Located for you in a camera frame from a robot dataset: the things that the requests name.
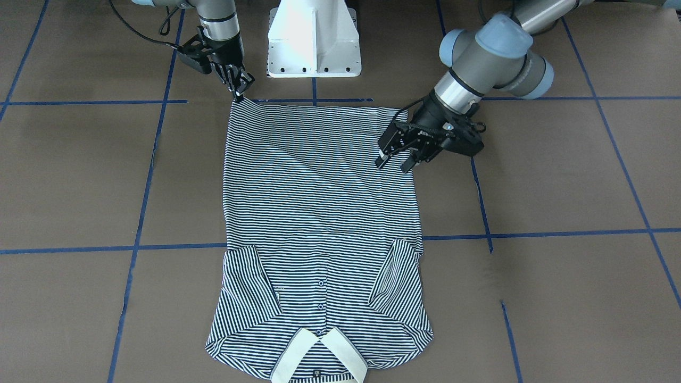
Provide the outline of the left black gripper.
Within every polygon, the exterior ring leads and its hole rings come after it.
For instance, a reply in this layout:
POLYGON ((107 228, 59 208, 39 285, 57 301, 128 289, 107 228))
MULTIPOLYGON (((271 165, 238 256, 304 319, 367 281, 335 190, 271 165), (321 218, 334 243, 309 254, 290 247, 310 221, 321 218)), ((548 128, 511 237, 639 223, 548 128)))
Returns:
POLYGON ((474 102, 471 112, 460 114, 447 109, 434 94, 426 95, 399 109, 378 140, 379 155, 375 160, 382 169, 394 155, 409 151, 400 169, 408 173, 422 162, 430 162, 441 151, 473 157, 483 148, 481 134, 484 123, 470 118, 479 105, 474 102))

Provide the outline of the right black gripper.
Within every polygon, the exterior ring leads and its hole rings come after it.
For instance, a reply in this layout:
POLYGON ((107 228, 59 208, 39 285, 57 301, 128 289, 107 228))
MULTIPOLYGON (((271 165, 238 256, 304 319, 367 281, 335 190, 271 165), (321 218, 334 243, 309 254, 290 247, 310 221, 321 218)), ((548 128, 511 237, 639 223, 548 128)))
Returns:
POLYGON ((178 57, 199 73, 217 70, 235 102, 243 101, 246 91, 255 82, 255 78, 244 70, 245 50, 240 32, 226 40, 214 40, 207 36, 206 28, 197 28, 197 34, 178 49, 178 57))

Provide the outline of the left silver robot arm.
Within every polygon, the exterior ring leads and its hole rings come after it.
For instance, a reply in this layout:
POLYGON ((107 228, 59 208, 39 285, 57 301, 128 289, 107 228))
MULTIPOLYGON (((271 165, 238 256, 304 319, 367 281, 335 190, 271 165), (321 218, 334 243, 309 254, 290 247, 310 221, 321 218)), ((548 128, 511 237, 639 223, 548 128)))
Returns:
POLYGON ((411 119, 392 119, 378 140, 376 167, 398 153, 409 157, 404 173, 430 162, 441 151, 473 157, 484 148, 483 123, 472 116, 492 89, 520 99, 536 99, 550 89, 554 68, 531 51, 535 34, 586 1, 520 1, 494 14, 477 31, 454 29, 441 41, 439 58, 447 72, 424 97, 416 100, 411 119))

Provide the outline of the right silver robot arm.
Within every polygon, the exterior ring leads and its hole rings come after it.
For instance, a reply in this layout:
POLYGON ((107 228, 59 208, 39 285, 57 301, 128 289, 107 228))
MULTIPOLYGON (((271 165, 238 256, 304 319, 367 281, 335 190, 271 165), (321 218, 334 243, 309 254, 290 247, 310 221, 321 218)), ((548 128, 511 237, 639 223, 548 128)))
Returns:
POLYGON ((234 102, 241 102, 254 78, 245 67, 245 49, 234 1, 135 1, 142 6, 194 8, 200 25, 197 34, 183 45, 162 44, 177 51, 185 65, 199 73, 215 73, 228 87, 234 102))

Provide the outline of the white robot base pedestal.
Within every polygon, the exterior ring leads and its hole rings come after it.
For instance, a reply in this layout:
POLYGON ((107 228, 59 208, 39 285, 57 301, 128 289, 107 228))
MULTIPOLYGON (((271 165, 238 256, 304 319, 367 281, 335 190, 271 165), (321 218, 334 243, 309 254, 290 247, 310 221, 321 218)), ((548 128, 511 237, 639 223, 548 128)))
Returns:
POLYGON ((282 1, 269 13, 272 78, 351 78, 362 73, 356 8, 346 1, 282 1))

